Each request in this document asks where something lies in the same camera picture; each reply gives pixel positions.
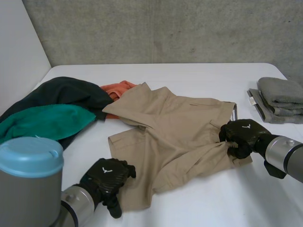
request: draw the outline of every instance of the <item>stack of folded towels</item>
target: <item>stack of folded towels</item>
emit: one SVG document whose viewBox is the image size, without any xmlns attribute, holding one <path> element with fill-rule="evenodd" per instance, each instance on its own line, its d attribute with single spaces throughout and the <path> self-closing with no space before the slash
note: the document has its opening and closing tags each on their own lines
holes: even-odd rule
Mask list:
<svg viewBox="0 0 303 227">
<path fill-rule="evenodd" d="M 250 89 L 264 122 L 303 123 L 303 88 L 295 81 L 264 77 L 258 90 Z"/>
</svg>

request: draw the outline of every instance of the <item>green towel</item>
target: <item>green towel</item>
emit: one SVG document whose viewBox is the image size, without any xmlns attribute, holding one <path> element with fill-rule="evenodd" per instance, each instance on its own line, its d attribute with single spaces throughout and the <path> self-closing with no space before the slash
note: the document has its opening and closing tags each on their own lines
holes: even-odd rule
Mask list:
<svg viewBox="0 0 303 227">
<path fill-rule="evenodd" d="M 77 105 L 56 104 L 28 108 L 0 123 L 0 144 L 23 136 L 61 140 L 76 134 L 95 118 L 95 114 Z"/>
</svg>

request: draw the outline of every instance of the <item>white table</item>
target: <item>white table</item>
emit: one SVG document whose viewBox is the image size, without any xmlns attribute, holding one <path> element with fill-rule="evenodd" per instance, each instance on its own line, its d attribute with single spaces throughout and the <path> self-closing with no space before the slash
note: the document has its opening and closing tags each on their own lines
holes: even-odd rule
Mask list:
<svg viewBox="0 0 303 227">
<path fill-rule="evenodd" d="M 167 86 L 174 94 L 233 101 L 238 117 L 251 118 L 272 133 L 303 142 L 302 125 L 263 123 L 246 91 L 261 77 L 284 79 L 273 65 L 241 64 L 127 64 L 72 65 L 51 69 L 41 83 L 55 77 L 74 77 L 98 85 L 128 80 L 147 82 L 151 89 Z M 77 183 L 99 158 L 110 158 L 108 136 L 131 127 L 119 120 L 99 121 L 82 132 L 64 152 L 62 189 Z M 113 219 L 102 205 L 87 227 L 287 227 L 303 226 L 303 184 L 287 176 L 268 175 L 263 158 L 253 164 L 196 178 L 176 190 L 154 195 L 149 209 Z"/>
</svg>

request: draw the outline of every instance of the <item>orange cloth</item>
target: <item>orange cloth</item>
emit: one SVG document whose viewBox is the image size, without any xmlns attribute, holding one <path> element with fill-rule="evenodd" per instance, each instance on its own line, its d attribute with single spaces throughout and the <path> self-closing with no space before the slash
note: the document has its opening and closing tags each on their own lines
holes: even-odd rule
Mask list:
<svg viewBox="0 0 303 227">
<path fill-rule="evenodd" d="M 123 80 L 118 84 L 104 85 L 104 86 L 101 86 L 100 88 L 102 90 L 106 91 L 114 101 L 117 101 L 123 95 L 123 93 L 125 91 L 127 91 L 135 86 L 137 86 L 137 85 L 133 84 L 131 82 L 128 82 L 126 80 Z M 108 113 L 106 115 L 106 118 L 107 119 L 119 119 L 118 116 L 110 114 L 110 113 Z"/>
</svg>

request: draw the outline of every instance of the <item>clothing tag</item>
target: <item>clothing tag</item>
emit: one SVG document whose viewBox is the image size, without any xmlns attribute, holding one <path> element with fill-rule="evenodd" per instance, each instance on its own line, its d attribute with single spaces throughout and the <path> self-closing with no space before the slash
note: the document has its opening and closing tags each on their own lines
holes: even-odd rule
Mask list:
<svg viewBox="0 0 303 227">
<path fill-rule="evenodd" d="M 231 115 L 230 121 L 233 122 L 237 119 L 238 119 L 238 111 L 237 111 L 237 104 L 235 104 L 235 106 L 233 107 L 233 110 L 232 110 L 232 115 Z"/>
<path fill-rule="evenodd" d="M 249 102 L 250 102 L 250 105 L 255 105 L 255 104 L 257 104 L 253 96 L 252 96 L 252 97 L 249 97 L 248 100 L 249 100 Z"/>
</svg>

